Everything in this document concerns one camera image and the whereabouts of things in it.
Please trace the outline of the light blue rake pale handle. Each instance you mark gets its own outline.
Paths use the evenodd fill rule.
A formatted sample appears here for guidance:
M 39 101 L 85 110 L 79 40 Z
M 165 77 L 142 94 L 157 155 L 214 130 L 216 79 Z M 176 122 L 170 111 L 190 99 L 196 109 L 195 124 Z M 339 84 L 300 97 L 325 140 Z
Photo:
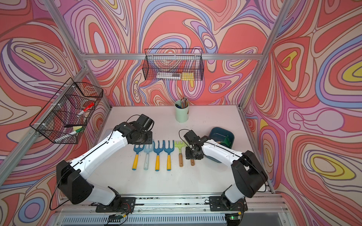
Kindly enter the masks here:
M 145 162 L 144 162 L 144 170 L 149 169 L 149 162 L 150 162 L 150 153 L 154 151 L 154 142 L 150 145 L 145 145 L 143 151 L 146 154 Z

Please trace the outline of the lime green hand tool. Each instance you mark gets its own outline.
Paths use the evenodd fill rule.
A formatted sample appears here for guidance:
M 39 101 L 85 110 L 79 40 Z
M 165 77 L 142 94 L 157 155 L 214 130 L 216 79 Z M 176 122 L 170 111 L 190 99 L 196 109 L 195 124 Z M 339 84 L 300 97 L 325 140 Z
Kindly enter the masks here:
M 183 142 L 183 141 L 175 141 L 175 147 L 176 148 L 178 148 L 178 150 L 179 150 L 179 154 L 178 154 L 178 156 L 179 156 L 179 166 L 180 167 L 183 167 L 183 153 L 182 153 L 182 149 L 184 148 L 184 147 L 186 147 L 186 143 L 185 142 Z

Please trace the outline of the teal storage box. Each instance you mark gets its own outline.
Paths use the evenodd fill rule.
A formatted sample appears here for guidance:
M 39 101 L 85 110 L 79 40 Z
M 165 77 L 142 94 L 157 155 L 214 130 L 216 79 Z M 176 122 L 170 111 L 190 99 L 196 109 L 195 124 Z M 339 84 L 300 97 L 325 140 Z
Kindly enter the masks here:
M 234 139 L 232 132 L 214 127 L 202 146 L 203 154 L 213 161 L 231 166 L 233 161 L 239 158 L 239 154 L 232 150 Z

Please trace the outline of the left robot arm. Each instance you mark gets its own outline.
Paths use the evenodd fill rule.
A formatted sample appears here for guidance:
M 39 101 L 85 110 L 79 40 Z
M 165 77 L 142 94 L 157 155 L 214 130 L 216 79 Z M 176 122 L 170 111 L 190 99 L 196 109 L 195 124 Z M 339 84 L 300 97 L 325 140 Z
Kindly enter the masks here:
M 115 126 L 110 135 L 92 149 L 70 162 L 61 161 L 57 165 L 57 188 L 72 204 L 90 201 L 113 205 L 120 194 L 109 186 L 93 185 L 87 179 L 105 160 L 127 145 L 152 144 L 153 126 L 154 121 L 144 114 L 135 121 Z

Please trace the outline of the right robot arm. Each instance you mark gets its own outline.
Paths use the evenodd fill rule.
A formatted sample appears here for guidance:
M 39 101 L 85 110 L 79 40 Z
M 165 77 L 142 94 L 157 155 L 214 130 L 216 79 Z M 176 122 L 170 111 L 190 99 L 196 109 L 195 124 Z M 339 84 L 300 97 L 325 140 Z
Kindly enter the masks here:
M 267 174 L 252 151 L 232 150 L 208 136 L 198 136 L 193 130 L 189 130 L 184 139 L 187 159 L 202 160 L 206 156 L 231 167 L 234 183 L 221 195 L 225 208 L 230 209 L 245 197 L 252 198 L 267 182 Z

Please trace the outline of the clear box in basket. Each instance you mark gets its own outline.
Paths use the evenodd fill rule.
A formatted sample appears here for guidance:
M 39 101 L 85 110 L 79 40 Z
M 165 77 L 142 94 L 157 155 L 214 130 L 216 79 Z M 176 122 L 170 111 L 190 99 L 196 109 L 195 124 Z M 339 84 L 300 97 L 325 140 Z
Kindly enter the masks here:
M 181 80 L 181 73 L 168 73 L 168 72 L 158 72 L 156 74 L 157 79 L 165 79 L 165 80 Z

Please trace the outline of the grey flat case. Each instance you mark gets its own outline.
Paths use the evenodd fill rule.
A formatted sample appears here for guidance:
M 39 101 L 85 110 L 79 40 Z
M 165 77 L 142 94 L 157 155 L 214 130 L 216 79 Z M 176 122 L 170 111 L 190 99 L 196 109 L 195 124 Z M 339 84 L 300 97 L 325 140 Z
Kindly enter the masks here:
M 104 134 L 102 135 L 102 137 L 100 138 L 100 142 L 103 141 L 105 138 L 107 138 L 111 133 L 112 133 L 113 129 L 107 129 Z

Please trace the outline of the mint green pen cup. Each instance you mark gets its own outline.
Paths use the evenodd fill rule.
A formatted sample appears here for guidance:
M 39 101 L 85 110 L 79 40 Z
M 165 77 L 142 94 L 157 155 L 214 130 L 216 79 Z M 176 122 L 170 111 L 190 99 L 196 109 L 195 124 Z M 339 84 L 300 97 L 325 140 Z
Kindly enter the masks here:
M 184 123 L 189 119 L 189 105 L 183 107 L 182 101 L 178 100 L 174 104 L 175 118 L 178 122 Z

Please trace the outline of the pens in cup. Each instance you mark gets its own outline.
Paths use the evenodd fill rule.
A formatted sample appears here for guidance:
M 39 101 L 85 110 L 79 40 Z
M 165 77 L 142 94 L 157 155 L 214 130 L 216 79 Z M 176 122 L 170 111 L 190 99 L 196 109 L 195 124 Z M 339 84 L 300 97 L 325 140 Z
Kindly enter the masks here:
M 179 109 L 185 109 L 189 106 L 189 101 L 187 97 L 183 97 L 180 100 L 175 102 L 175 106 Z

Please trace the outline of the red capped marker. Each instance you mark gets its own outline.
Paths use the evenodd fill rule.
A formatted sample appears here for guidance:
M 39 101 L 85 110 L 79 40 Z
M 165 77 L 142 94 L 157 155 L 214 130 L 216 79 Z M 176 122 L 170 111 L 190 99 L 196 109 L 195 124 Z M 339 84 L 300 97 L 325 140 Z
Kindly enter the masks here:
M 80 113 L 77 114 L 77 116 L 81 116 L 91 110 L 94 107 L 94 103 L 90 103 L 84 110 L 82 110 Z

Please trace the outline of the green capped marker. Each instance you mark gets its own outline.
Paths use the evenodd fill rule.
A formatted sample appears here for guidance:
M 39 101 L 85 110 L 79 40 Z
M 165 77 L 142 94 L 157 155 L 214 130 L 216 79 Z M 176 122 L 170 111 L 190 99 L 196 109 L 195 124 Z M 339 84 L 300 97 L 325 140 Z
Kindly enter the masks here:
M 72 132 L 62 135 L 61 137 L 55 139 L 55 142 L 56 143 L 62 143 L 62 142 L 69 143 L 73 140 L 73 138 L 76 138 L 76 134 L 81 133 L 83 131 L 84 131 L 83 126 L 74 126 Z

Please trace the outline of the yellow item in basket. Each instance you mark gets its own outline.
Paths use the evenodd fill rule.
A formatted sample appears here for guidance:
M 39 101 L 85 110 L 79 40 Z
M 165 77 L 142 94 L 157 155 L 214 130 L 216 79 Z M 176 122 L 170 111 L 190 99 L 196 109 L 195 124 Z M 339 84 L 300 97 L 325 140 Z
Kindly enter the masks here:
M 181 80 L 182 81 L 194 81 L 195 74 L 193 72 L 182 72 Z

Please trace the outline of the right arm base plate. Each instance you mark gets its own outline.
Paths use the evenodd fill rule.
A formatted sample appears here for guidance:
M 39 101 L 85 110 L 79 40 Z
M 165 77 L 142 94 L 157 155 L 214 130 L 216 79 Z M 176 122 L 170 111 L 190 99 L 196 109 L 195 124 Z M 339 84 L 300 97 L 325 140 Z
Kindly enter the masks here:
M 240 211 L 248 210 L 245 198 L 241 198 L 235 203 L 229 201 L 226 197 L 210 196 L 207 203 L 210 206 L 210 211 Z

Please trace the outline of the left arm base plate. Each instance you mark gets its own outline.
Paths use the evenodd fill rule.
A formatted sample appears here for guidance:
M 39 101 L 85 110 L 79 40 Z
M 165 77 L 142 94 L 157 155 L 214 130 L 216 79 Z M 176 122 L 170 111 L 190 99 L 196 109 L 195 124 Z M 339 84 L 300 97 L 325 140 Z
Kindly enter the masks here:
M 96 207 L 97 213 L 116 213 L 126 212 L 132 213 L 135 208 L 135 197 L 120 197 L 116 196 L 109 205 L 98 204 Z

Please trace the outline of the aluminium front rail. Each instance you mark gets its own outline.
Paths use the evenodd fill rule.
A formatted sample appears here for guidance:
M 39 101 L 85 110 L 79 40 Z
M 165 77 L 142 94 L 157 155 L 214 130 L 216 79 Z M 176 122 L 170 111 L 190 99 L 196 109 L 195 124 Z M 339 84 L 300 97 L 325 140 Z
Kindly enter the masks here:
M 92 204 L 65 205 L 56 211 L 49 226 L 294 226 L 280 195 L 263 193 L 238 202 L 234 211 L 212 211 L 211 194 L 134 195 L 133 210 L 117 219 L 100 213 Z

